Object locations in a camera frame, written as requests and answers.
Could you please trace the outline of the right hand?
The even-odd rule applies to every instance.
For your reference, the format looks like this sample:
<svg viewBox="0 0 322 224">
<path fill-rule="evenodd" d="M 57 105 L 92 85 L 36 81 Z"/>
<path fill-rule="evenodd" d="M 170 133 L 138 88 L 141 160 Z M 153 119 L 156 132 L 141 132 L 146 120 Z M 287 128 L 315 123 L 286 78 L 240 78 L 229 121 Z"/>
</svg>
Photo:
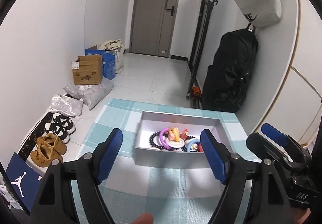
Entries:
<svg viewBox="0 0 322 224">
<path fill-rule="evenodd" d="M 294 223 L 314 223 L 314 217 L 309 209 L 292 208 Z"/>
</svg>

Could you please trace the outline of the left hand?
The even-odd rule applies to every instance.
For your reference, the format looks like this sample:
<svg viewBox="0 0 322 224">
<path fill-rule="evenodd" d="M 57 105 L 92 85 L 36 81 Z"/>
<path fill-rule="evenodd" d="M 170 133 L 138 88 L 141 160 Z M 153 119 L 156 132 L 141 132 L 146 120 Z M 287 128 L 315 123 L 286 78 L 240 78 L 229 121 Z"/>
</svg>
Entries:
<svg viewBox="0 0 322 224">
<path fill-rule="evenodd" d="M 137 217 L 131 224 L 153 224 L 154 218 L 150 213 L 143 213 Z"/>
</svg>

